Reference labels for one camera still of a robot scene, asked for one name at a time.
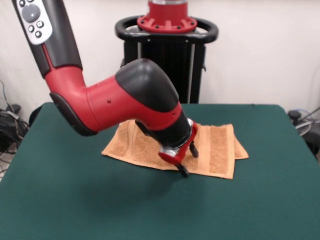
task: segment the towel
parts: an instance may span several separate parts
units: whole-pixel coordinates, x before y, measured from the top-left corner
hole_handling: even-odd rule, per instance
[[[233,179],[236,159],[249,157],[237,140],[233,125],[197,126],[194,144],[199,156],[194,158],[188,150],[182,164],[193,174]],[[158,156],[159,149],[159,143],[145,136],[134,120],[127,120],[119,125],[102,154],[138,166],[177,171]]]

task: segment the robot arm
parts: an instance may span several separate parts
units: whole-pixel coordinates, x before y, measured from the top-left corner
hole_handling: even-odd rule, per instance
[[[186,150],[194,149],[197,127],[185,116],[174,86],[159,66],[137,59],[87,87],[63,0],[12,2],[53,102],[79,134],[95,135],[135,119],[162,145],[159,155],[181,167]]]

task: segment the electrical wire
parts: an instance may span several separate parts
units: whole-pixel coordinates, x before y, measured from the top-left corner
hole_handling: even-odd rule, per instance
[[[308,110],[306,110],[306,109],[303,109],[303,108],[297,108],[297,109],[293,109],[293,111],[298,111],[298,112],[302,112],[302,113],[305,113],[305,114],[307,114],[307,115],[309,115],[311,118],[311,120],[315,120],[314,118],[313,118],[313,114],[310,114],[310,112],[308,111]]]
[[[7,99],[7,96],[6,96],[6,87],[5,87],[5,84],[4,82],[0,79],[0,83],[2,84],[2,94],[3,94],[3,97],[4,97],[4,100],[5,100],[5,103],[8,105],[8,107],[11,109],[11,111],[14,113],[14,108],[9,104],[8,102],[8,99]]]
[[[303,120],[307,119],[308,117],[312,116],[313,114],[315,114],[316,112],[318,112],[320,110],[320,106],[317,107],[314,111],[312,111],[311,113],[309,113],[308,115],[304,116],[303,118],[301,118],[298,123],[301,123]]]
[[[6,163],[6,164],[10,164],[11,162],[9,162],[9,161],[7,161],[7,160],[3,160],[2,158],[0,158],[0,161],[1,162],[4,162],[4,163]]]
[[[316,120],[316,121],[307,121],[307,122],[304,122],[304,123],[301,123],[299,125],[296,125],[295,126],[295,129],[300,129],[300,128],[303,128],[305,126],[311,126],[313,124],[320,124],[320,120]]]
[[[312,125],[308,125],[307,129],[303,130],[300,132],[300,136],[302,137],[303,135],[306,135],[310,130],[311,130]]]
[[[5,173],[6,173],[7,170],[8,170],[8,168],[2,169],[2,170],[0,171],[0,174],[3,174],[3,176],[0,176],[0,179],[2,179],[2,178],[4,177],[4,175],[5,175]]]

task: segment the white control panel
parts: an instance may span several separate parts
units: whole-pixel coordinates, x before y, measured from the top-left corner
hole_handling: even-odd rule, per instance
[[[42,0],[16,0],[16,4],[29,41],[33,45],[47,41],[53,28]]]

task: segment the table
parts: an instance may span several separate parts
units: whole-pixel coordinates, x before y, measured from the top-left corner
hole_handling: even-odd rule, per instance
[[[183,108],[234,125],[250,159],[233,180],[102,156],[116,127],[82,137],[46,103],[0,183],[0,239],[320,239],[320,167],[281,107]]]

